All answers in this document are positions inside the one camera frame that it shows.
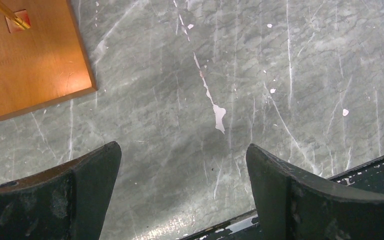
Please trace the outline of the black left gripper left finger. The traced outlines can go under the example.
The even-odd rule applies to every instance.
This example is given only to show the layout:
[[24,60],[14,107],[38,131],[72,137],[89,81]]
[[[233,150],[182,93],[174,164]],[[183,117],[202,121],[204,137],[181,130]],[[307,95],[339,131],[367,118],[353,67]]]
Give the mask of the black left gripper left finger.
[[97,240],[121,164],[115,141],[0,184],[0,240]]

